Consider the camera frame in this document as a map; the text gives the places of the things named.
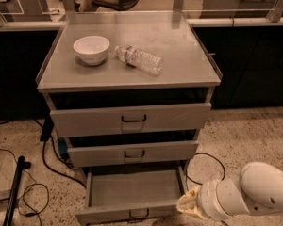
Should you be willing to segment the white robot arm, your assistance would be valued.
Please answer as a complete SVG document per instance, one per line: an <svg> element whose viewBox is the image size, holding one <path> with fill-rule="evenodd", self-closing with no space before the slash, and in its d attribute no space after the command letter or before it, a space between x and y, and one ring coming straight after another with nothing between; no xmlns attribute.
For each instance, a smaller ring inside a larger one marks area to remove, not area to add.
<svg viewBox="0 0 283 226"><path fill-rule="evenodd" d="M248 163L238 175L193 187L177 201L176 209L215 221L236 215L283 215L283 171L263 162Z"/></svg>

